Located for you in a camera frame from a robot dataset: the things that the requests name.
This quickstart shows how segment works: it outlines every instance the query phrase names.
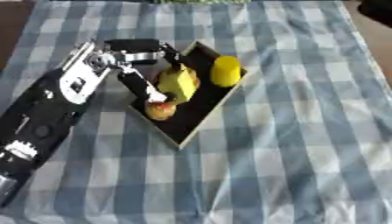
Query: yellow block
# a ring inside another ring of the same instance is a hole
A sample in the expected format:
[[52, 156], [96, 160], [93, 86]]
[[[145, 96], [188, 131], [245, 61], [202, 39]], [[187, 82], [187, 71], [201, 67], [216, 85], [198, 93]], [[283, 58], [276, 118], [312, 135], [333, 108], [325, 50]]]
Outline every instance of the yellow block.
[[228, 88], [241, 79], [241, 63], [233, 56], [220, 56], [213, 63], [211, 82], [217, 86]]
[[170, 68], [164, 70], [159, 76], [158, 89], [162, 93], [173, 93], [176, 100], [173, 104], [180, 104], [191, 100], [198, 85], [195, 84], [197, 79], [196, 72], [183, 64], [178, 72], [174, 73]]

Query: black robot arm segment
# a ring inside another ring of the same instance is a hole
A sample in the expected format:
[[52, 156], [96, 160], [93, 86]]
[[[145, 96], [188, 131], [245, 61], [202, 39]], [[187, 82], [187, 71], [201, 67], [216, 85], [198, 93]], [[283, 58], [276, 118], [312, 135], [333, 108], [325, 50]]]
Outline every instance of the black robot arm segment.
[[[157, 39], [112, 39], [105, 42], [110, 51], [121, 53], [121, 57], [131, 61], [132, 65], [155, 64], [160, 58], [171, 64], [173, 69], [180, 69], [180, 64], [193, 67], [189, 59], [171, 45]], [[164, 102], [171, 98], [159, 93], [136, 69], [123, 69], [117, 76], [138, 98], [147, 102]]]

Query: yellow cube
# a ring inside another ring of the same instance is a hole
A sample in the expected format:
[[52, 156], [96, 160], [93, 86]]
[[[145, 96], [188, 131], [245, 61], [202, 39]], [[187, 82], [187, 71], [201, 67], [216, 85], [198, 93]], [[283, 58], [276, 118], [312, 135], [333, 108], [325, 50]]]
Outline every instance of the yellow cube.
[[191, 100], [200, 85], [196, 72], [183, 64], [176, 72], [169, 68], [159, 76], [157, 88], [161, 93], [172, 93], [176, 99], [172, 102], [180, 104]]

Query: yellow cap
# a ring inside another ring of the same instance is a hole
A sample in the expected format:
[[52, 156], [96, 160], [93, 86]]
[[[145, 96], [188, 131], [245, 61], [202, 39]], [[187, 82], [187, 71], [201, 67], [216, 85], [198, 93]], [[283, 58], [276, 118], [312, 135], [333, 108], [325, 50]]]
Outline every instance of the yellow cap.
[[217, 86], [228, 88], [241, 79], [240, 61], [233, 56], [220, 56], [213, 63], [211, 82]]

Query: blue and white checkered cloth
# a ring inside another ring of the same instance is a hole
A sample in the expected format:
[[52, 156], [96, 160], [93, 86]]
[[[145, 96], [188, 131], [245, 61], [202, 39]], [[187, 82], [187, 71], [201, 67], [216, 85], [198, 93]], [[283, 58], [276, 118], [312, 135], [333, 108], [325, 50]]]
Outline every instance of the blue and white checkered cloth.
[[1, 112], [76, 43], [194, 40], [249, 71], [176, 151], [110, 77], [0, 223], [391, 223], [390, 89], [341, 2], [39, 2]]

